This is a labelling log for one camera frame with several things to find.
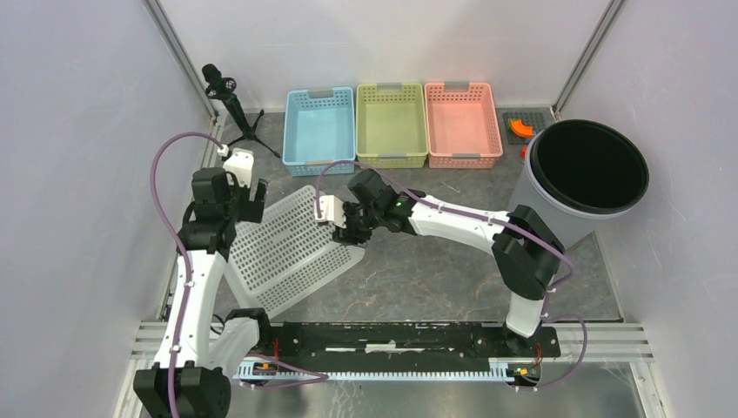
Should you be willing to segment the grey bin with black liner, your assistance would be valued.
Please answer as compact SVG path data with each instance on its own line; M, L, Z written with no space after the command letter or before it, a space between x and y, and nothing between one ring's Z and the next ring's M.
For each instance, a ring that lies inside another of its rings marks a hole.
M528 144L508 208L532 208L570 248L630 211L649 180L647 161L630 139L594 121L563 120Z

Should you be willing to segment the large white perforated basket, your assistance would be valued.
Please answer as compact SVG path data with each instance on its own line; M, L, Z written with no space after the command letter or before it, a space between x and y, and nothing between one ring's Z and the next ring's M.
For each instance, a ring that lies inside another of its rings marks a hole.
M318 225L314 200L306 185L267 207L261 223L237 223L225 277L240 307L274 317L364 258L364 248L341 245Z

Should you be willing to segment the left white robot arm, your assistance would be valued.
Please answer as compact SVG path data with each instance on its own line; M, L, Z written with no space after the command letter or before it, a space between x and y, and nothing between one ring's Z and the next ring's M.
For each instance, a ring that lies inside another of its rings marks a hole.
M193 173L193 197L174 233L178 279L164 338L152 366L139 369L132 384L150 416L226 416L231 379L243 358L272 347L265 310L250 300L229 313L218 338L211 338L219 283L238 277L230 262L236 226L261 222L267 185L264 179L253 184L249 168Z

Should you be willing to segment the green plastic basket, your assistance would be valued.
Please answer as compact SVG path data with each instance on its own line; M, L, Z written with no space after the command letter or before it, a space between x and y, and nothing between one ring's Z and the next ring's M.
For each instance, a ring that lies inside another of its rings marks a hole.
M377 168L417 169L429 153L420 83L359 84L356 155Z

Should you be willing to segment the black microphone on tripod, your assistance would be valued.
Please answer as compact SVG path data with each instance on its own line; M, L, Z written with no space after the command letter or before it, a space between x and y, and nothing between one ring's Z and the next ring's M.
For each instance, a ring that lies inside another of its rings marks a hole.
M210 100L217 100L225 107L236 126L241 131L241 136L232 140L227 145L234 147L245 141L255 142L262 145L274 157L281 158L281 154L273 150L269 145L264 143L257 134L258 123L265 115L264 110L260 110L258 116L252 124L248 122L244 109L238 99L235 90L237 82L234 78L224 77L221 71L214 64L206 64L201 69L207 86L205 87L205 95Z

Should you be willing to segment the dark tray with orange blocks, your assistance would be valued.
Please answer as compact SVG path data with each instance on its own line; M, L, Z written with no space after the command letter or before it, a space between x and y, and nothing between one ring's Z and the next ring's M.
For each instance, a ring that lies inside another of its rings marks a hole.
M502 116L504 133L510 145L528 144L549 125L544 111L506 111Z

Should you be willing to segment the pink plastic basket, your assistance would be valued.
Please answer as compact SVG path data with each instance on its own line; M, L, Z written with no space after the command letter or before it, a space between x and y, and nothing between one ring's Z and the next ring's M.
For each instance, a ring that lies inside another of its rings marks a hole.
M503 156L493 90L486 82L424 85L428 164L489 170Z

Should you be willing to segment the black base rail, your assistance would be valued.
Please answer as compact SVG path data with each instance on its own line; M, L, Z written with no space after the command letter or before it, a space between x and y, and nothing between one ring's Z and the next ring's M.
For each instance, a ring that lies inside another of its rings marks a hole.
M481 371L491 359L560 357L553 327L521 337L496 322L284 322L267 351L314 372Z

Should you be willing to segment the blue plastic basket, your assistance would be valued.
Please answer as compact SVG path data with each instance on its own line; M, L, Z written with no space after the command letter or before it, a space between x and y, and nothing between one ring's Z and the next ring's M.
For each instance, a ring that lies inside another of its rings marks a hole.
M352 173L356 159L353 88L294 90L287 95L282 162L293 177Z

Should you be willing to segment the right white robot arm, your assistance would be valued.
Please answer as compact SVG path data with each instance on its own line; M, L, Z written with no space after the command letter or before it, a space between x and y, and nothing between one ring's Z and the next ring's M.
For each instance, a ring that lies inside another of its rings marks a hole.
M511 293L502 341L514 355L538 342L546 297L560 265L571 266L565 247L530 206L510 212L483 211L408 189L375 170L363 170L348 184L354 199L317 193L315 220L332 226L334 241L365 244L375 230L448 239L493 257Z

